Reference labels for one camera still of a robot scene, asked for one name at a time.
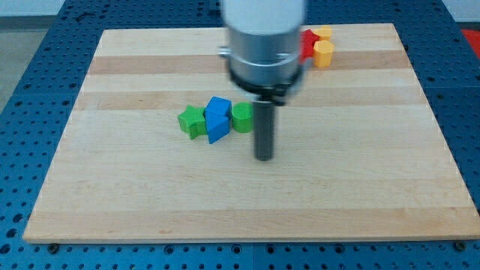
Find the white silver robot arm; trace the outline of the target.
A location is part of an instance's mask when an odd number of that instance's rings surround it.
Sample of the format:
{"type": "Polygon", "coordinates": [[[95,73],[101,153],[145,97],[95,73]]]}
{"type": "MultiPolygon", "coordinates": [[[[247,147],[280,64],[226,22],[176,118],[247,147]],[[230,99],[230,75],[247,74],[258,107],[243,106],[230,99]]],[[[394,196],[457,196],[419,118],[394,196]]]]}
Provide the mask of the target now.
{"type": "Polygon", "coordinates": [[[224,0],[220,14],[227,45],[219,49],[229,78],[252,99],[253,153],[259,161],[274,156],[275,108],[285,105],[301,86],[302,0],[224,0]]]}

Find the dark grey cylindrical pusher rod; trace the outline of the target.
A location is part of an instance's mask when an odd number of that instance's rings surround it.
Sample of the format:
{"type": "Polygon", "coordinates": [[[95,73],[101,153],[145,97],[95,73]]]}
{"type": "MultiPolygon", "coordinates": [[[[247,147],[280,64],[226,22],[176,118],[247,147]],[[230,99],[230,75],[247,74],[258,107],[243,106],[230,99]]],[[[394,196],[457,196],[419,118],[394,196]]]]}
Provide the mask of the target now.
{"type": "Polygon", "coordinates": [[[253,152],[259,161],[273,158],[275,105],[266,97],[253,102],[253,152]]]}

